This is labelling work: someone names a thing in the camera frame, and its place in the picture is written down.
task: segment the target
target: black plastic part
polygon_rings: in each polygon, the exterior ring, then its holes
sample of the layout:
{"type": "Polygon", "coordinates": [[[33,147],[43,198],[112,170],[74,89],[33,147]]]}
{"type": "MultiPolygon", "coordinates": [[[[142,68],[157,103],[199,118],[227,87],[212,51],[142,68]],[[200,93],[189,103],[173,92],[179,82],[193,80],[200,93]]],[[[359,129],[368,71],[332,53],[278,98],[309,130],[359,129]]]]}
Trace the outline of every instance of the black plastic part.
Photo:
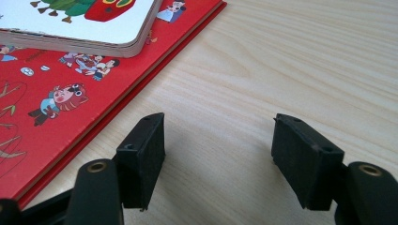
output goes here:
{"type": "Polygon", "coordinates": [[[164,152],[164,113],[141,119],[117,147],[117,165],[121,201],[125,208],[147,209],[164,152]]]}
{"type": "Polygon", "coordinates": [[[80,168],[65,225],[123,224],[117,171],[110,159],[97,159],[80,168]]]}
{"type": "Polygon", "coordinates": [[[0,224],[18,224],[21,211],[17,202],[11,199],[0,199],[0,224]]]}
{"type": "Polygon", "coordinates": [[[344,151],[295,117],[277,114],[271,154],[303,208],[329,210],[344,151]]]}
{"type": "Polygon", "coordinates": [[[23,210],[20,224],[60,225],[63,224],[72,189],[23,210]]]}
{"type": "Polygon", "coordinates": [[[361,225],[398,224],[398,183],[389,172],[353,162],[348,165],[346,185],[361,225]]]}

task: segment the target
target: wooden table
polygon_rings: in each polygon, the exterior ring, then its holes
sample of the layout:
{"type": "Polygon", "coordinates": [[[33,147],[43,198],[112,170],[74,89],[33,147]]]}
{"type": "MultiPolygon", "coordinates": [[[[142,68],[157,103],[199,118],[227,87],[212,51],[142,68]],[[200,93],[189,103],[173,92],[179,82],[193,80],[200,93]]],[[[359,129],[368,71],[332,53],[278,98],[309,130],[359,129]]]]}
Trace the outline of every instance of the wooden table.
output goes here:
{"type": "Polygon", "coordinates": [[[29,206],[164,112],[166,160],[148,211],[125,210],[126,224],[334,224],[336,204],[303,210],[273,163],[273,118],[296,116],[342,148],[344,164],[398,177],[397,71],[396,0],[228,0],[29,206]]]}

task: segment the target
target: cartoon animal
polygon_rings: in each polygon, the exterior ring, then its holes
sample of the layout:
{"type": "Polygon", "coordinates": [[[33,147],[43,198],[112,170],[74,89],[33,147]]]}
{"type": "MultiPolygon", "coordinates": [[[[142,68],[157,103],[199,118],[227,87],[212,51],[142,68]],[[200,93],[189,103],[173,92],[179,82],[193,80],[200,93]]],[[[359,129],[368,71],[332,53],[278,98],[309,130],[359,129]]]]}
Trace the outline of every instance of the cartoon animal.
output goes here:
{"type": "Polygon", "coordinates": [[[8,62],[12,60],[17,60],[17,57],[9,55],[14,52],[16,48],[10,45],[0,45],[0,62],[8,62]]]}
{"type": "Polygon", "coordinates": [[[79,68],[75,68],[78,73],[83,73],[83,70],[96,71],[97,64],[104,58],[101,55],[96,55],[94,58],[91,58],[92,55],[82,54],[79,57],[76,57],[76,64],[79,65],[79,68]]]}
{"type": "Polygon", "coordinates": [[[97,70],[96,71],[87,71],[85,75],[94,75],[93,79],[99,82],[109,74],[111,71],[111,68],[115,68],[120,65],[120,61],[118,59],[112,59],[108,61],[106,64],[104,63],[98,63],[97,64],[97,70]]]}
{"type": "Polygon", "coordinates": [[[130,9],[135,0],[41,0],[31,2],[30,5],[36,8],[40,2],[48,6],[39,8],[39,13],[52,9],[49,15],[58,16],[57,11],[64,11],[67,17],[62,21],[72,23],[72,17],[81,15],[91,21],[110,21],[130,9]]]}
{"type": "Polygon", "coordinates": [[[160,11],[157,18],[174,23],[187,8],[184,7],[184,0],[175,0],[171,6],[167,6],[167,9],[160,11]]]}
{"type": "Polygon", "coordinates": [[[40,107],[28,115],[35,118],[36,127],[44,124],[48,118],[55,119],[61,111],[74,110],[87,101],[88,97],[81,83],[70,84],[64,88],[56,86],[48,98],[41,101],[40,107]]]}

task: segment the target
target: red book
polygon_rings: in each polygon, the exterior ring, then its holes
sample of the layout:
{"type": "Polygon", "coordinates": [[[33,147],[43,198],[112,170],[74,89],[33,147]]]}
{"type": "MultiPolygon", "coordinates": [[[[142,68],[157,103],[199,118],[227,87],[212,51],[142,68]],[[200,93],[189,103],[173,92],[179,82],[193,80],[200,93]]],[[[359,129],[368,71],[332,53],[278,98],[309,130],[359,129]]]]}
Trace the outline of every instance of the red book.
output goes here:
{"type": "Polygon", "coordinates": [[[0,198],[25,207],[225,6],[164,0],[132,58],[0,45],[0,198]]]}

